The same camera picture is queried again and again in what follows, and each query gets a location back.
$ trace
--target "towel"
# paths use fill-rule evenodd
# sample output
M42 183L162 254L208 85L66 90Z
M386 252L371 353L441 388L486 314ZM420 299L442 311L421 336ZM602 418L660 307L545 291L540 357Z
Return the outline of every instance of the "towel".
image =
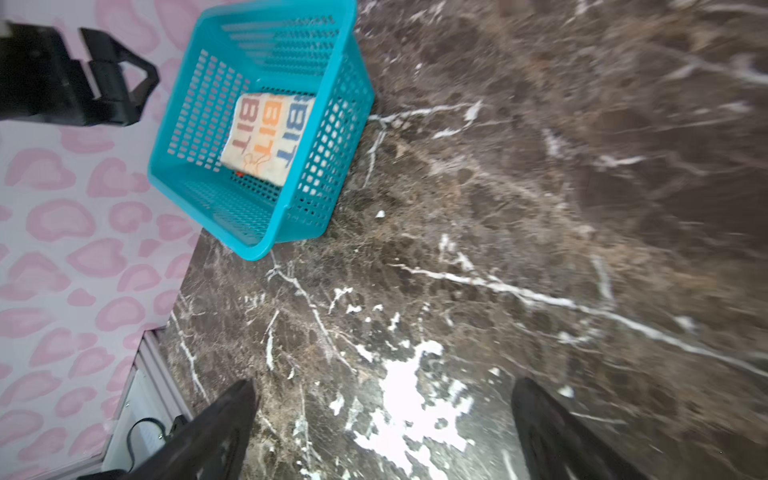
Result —
M314 104L306 95L241 95L222 165L282 187Z

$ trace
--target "wall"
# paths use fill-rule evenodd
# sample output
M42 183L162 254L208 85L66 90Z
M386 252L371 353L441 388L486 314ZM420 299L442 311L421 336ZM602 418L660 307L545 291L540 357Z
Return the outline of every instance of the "wall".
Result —
M85 59L78 27L110 31L162 83L138 124L0 124L0 478L100 455L144 329L164 325L200 228L145 175L203 3L8 2L53 25ZM131 84L141 76L127 72Z

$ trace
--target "brown marble surface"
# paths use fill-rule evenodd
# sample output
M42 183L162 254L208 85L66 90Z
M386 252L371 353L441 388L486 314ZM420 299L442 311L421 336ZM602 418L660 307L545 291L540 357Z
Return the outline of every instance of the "brown marble surface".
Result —
M197 411L254 378L244 477L527 479L530 376L651 478L768 478L768 5L359 12L326 234L203 235L163 341Z

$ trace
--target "basket rim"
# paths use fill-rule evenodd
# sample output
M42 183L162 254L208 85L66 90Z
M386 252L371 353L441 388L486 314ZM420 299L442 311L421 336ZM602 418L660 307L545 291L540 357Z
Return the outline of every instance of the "basket rim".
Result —
M192 217L200 225L210 231L217 239L219 239L219 241L224 243L230 249L234 250L245 260L261 259L266 256L270 250L272 250L272 247L275 244L277 233L280 231L280 227L282 226L283 220L286 217L286 212L290 209L291 200L293 199L293 195L298 187L300 176L304 170L304 165L306 163L306 159L309 156L312 144L315 141L315 137L317 136L320 122L323 119L325 110L328 108L333 84L338 78L339 72L341 70L344 51L346 50L346 46L349 41L355 41L352 29L357 21L357 2L355 0L333 1L341 4L342 8L346 10L347 15L339 26L339 36L337 38L337 42L333 47L333 52L331 53L331 57L328 61L325 73L323 73L323 79L320 82L320 86L318 88L318 95L315 96L315 104L312 109L312 113L310 114L310 118L307 121L307 126L299 144L299 148L296 151L296 158L302 159L302 161L294 162L293 166L291 167L290 172L288 173L288 178L286 179L286 183L281 188L280 195L278 196L277 202L273 208L269 225L267 226L261 240L256 245L247 245L242 240L235 237L228 230L222 228L222 226L220 226L218 223L208 220L202 211L200 211L200 209L192 205L186 199L182 198L181 195L176 193L174 189L165 184L165 182L153 172L154 158L164 154L164 149L161 147L159 139L168 137L168 134L171 131L171 127L173 126L173 122L170 121L167 116L167 109L175 103L177 96L182 95L180 89L177 88L177 83L180 80L180 77L176 78L174 87L171 91L170 97L168 98L166 112L163 116L160 128L158 129L157 139L155 140L155 145L152 149L149 165L147 167L147 176L149 181L162 194L164 194L166 197L169 197L176 205L184 210L187 215ZM219 15L232 15L237 13L260 11L273 5L284 6L284 4L284 0L261 0L234 5L220 5L217 7L208 8L200 15L197 23L195 24L195 28L192 32L189 44L187 45L187 50L184 52L184 56L181 61L182 66L188 63L191 55L197 55L196 52L190 51L190 45L194 45L196 43L195 40L197 39L197 36L200 35L198 27L200 27L201 23L206 19Z

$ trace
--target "teal plastic basket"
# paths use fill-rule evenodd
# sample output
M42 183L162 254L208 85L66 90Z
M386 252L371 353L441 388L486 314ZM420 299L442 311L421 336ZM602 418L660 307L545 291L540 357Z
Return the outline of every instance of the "teal plastic basket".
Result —
M354 0L264 0L206 10L149 163L158 190L246 260L322 235L373 103ZM247 92L315 97L285 185L219 162Z

